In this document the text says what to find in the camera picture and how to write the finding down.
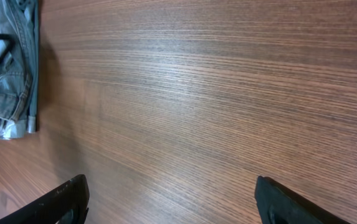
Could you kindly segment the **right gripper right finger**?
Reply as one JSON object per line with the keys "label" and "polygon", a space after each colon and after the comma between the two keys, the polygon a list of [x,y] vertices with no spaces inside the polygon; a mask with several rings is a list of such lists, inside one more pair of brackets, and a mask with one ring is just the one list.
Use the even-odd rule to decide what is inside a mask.
{"label": "right gripper right finger", "polygon": [[255,199],[263,224],[350,224],[270,177],[257,178]]}

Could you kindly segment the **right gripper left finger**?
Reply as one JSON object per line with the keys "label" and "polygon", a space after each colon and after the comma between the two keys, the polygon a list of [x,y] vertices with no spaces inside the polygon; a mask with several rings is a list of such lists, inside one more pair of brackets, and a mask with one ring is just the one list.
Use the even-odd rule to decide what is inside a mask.
{"label": "right gripper left finger", "polygon": [[86,176],[79,174],[0,219],[0,224],[84,224],[89,198]]}

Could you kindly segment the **light blue denim shorts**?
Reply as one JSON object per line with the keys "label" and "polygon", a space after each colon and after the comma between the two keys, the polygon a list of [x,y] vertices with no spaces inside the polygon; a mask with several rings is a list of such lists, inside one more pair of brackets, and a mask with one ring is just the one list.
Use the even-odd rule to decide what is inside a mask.
{"label": "light blue denim shorts", "polygon": [[36,131],[39,82],[39,3],[0,0],[0,139]]}

